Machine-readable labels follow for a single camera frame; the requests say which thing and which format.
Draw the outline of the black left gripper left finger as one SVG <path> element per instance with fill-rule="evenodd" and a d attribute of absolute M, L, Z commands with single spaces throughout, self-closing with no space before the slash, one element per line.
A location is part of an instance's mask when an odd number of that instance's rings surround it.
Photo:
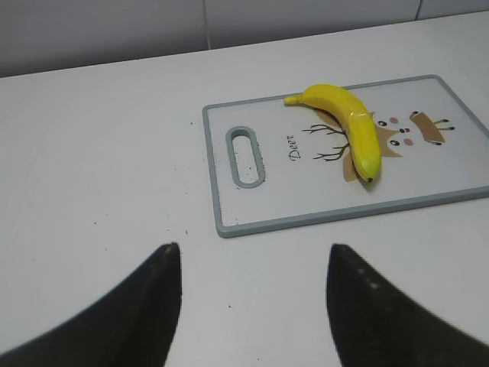
<path fill-rule="evenodd" d="M 182 303 L 180 248 L 157 248 L 70 320 L 2 353 L 3 366 L 163 366 Z"/>

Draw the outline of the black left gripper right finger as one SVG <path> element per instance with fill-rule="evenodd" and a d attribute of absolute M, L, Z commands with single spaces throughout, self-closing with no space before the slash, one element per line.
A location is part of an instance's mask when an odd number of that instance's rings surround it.
<path fill-rule="evenodd" d="M 486 366 L 488 346 L 408 297 L 348 245 L 334 244 L 325 285 L 343 366 Z"/>

